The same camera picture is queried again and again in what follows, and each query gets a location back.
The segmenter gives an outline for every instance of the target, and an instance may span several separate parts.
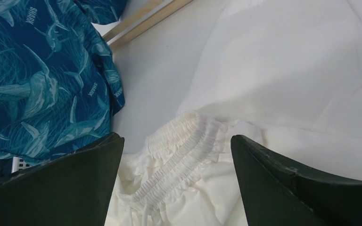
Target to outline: white basket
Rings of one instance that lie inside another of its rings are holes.
[[[12,173],[20,170],[24,170],[26,168],[30,168],[31,166],[27,164],[23,159],[18,157],[13,157],[12,162]]]

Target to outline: dark green object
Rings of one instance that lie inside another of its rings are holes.
[[[102,226],[123,153],[111,133],[0,181],[0,226]]]
[[[231,150],[249,226],[362,226],[362,181],[303,165],[241,135],[231,139]]]

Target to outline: wooden strip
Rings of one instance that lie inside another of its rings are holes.
[[[135,13],[125,18],[119,24],[117,24],[113,29],[108,33],[103,35],[103,39],[108,42],[116,35],[120,34],[122,31],[130,27],[133,23],[137,22],[139,19],[143,18],[146,14],[154,10],[157,6],[162,4],[165,0],[150,0]]]
[[[110,44],[110,48],[112,51],[116,51],[119,47],[135,39],[149,28],[164,20],[166,17],[178,9],[181,9],[191,1],[193,0],[167,0],[135,24],[118,34],[115,37],[114,42]]]

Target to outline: drawstring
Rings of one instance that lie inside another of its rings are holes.
[[[142,214],[142,226],[148,226],[148,216],[149,216],[148,210],[149,210],[149,206],[145,205],[144,211]]]
[[[148,226],[148,210],[149,210],[149,206],[145,205],[144,207],[144,211],[142,214],[142,226]],[[134,223],[132,221],[132,210],[131,210],[131,206],[127,207],[127,212],[128,212],[128,218],[130,219],[130,225],[134,226]]]
[[[131,212],[131,206],[127,207],[127,212],[128,212],[128,218],[130,219],[130,225],[134,226],[134,223],[132,222],[132,212]]]

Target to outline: white fabric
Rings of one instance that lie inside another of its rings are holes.
[[[187,112],[123,155],[107,226],[247,225],[230,152],[233,135],[262,143],[246,121]]]
[[[124,153],[141,150],[148,135],[176,116],[200,53],[228,1],[193,0],[114,53],[127,103],[113,117],[112,129],[132,137],[126,139]]]
[[[274,125],[288,135],[264,136],[274,151],[301,145],[285,154],[362,179],[362,0],[230,0],[178,113],[189,109]]]

